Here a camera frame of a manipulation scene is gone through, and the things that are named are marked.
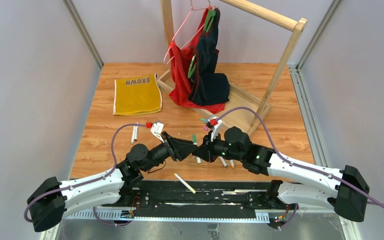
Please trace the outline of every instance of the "wooden clothes rack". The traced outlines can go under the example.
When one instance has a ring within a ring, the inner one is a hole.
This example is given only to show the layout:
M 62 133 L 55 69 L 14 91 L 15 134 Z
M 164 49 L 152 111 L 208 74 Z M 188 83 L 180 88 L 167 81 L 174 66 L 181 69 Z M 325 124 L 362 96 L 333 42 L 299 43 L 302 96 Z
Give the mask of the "wooden clothes rack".
M 301 18 L 299 21 L 295 21 L 277 12 L 268 10 L 262 6 L 259 6 L 246 0 L 220 1 L 292 32 L 292 35 L 290 36 L 290 39 L 286 45 L 285 50 L 283 51 L 282 57 L 280 58 L 280 61 L 276 67 L 276 70 L 274 71 L 273 76 L 271 77 L 270 83 L 268 84 L 268 87 L 265 90 L 262 99 L 259 99 L 258 97 L 252 95 L 246 90 L 243 90 L 234 83 L 229 83 L 230 101 L 226 103 L 225 109 L 223 111 L 216 114 L 216 116 L 220 116 L 221 114 L 235 107 L 248 107 L 250 109 L 255 110 L 257 114 L 264 118 L 272 107 L 269 104 L 269 98 L 273 93 L 273 90 L 275 89 L 275 86 L 278 83 L 279 78 L 288 63 L 288 60 L 291 57 L 291 54 L 294 51 L 298 40 L 300 39 L 301 33 L 304 30 L 307 20 Z M 172 2 L 171 0 L 160 0 L 160 2 L 162 10 L 162 21 L 164 23 L 165 41 L 168 47 L 174 36 Z M 167 70 L 165 73 L 163 73 L 156 81 L 158 86 L 164 91 L 168 93 L 171 93 L 171 91 L 173 91 L 175 84 L 171 77 L 170 70 Z M 197 113 L 203 115 L 205 118 L 209 118 L 212 115 L 211 112 L 205 109 L 192 109 Z M 236 126 L 240 128 L 243 132 L 248 133 L 248 135 L 251 135 L 260 124 L 260 122 L 257 120 L 258 118 L 251 112 L 234 111 L 223 118 L 223 128 L 227 129 Z

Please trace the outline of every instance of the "navy cloth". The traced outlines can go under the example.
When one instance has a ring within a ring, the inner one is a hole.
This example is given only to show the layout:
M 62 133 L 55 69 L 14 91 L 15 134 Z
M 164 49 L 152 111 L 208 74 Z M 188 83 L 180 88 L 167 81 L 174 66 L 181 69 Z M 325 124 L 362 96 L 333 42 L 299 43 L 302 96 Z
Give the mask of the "navy cloth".
M 196 54 L 196 69 L 190 78 L 192 92 L 188 99 L 199 106 L 222 104 L 229 101 L 230 85 L 223 73 L 215 73 L 219 50 L 220 10 L 215 9 L 214 20 L 208 32 L 203 31 L 193 53 Z

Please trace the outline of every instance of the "red cloth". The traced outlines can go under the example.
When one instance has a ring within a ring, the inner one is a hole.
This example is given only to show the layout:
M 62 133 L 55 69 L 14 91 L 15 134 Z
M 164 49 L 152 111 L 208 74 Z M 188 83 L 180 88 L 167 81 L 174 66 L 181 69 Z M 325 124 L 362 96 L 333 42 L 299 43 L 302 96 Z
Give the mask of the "red cloth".
M 198 26 L 198 30 L 204 25 L 207 17 L 208 9 L 206 9 L 202 15 L 201 22 Z M 171 60 L 171 78 L 174 81 L 174 90 L 168 95 L 173 102 L 179 106 L 187 108 L 206 109 L 213 114 L 216 114 L 225 109 L 225 103 L 199 106 L 188 100 L 189 94 L 192 92 L 192 86 L 188 79 L 187 72 L 189 71 L 189 65 L 191 64 L 192 57 L 194 56 L 194 49 L 197 45 L 201 34 L 198 33 L 190 41 L 190 43 L 183 49 L 180 49 L 174 41 L 170 43 L 169 55 Z

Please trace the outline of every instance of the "folded towel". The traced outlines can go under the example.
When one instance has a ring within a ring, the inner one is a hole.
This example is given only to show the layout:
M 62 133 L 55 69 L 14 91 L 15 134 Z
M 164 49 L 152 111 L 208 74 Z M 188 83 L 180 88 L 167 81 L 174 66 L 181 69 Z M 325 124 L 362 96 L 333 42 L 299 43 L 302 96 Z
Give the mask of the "folded towel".
M 116 79 L 113 115 L 133 116 L 161 111 L 163 99 L 158 75 Z

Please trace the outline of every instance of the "wooden tabletop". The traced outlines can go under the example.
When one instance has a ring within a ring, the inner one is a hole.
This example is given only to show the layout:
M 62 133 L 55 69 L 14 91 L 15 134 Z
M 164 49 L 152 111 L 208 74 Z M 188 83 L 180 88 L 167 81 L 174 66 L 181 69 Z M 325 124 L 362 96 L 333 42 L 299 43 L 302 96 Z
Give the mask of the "wooden tabletop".
M 114 160 L 110 149 L 111 139 L 116 129 L 124 124 L 136 123 L 136 121 L 140 123 L 160 121 L 164 123 L 164 130 L 171 136 L 192 140 L 192 134 L 196 134 L 198 143 L 202 142 L 207 132 L 202 128 L 201 116 L 191 109 L 175 105 L 168 93 L 164 91 L 162 91 L 161 112 L 139 116 L 113 116 L 112 114 L 114 79 L 162 74 L 168 68 L 167 65 L 160 63 L 105 63 L 77 151 L 71 172 L 72 178 L 83 178 L 112 167 Z M 275 68 L 276 64 L 219 63 L 216 72 L 226 74 L 229 81 L 261 98 Z M 264 121 L 277 148 L 292 158 L 314 163 L 294 86 L 287 69 L 280 77 L 269 103 L 273 107 Z M 132 130 L 132 127 L 122 129 L 116 138 L 115 154 L 118 162 L 125 159 L 133 146 L 130 143 Z M 252 135 L 251 140 L 256 144 L 271 147 L 261 126 Z M 148 128 L 140 127 L 137 143 L 145 144 L 152 149 L 160 142 Z M 239 161 L 234 162 L 235 168 L 223 167 L 219 159 L 213 163 L 203 161 L 197 164 L 192 156 L 182 162 L 174 162 L 170 158 L 166 162 L 162 170 L 150 174 L 143 173 L 145 179 L 174 180 L 173 173 L 179 174 L 185 180 L 271 181 L 281 179 L 250 173 Z

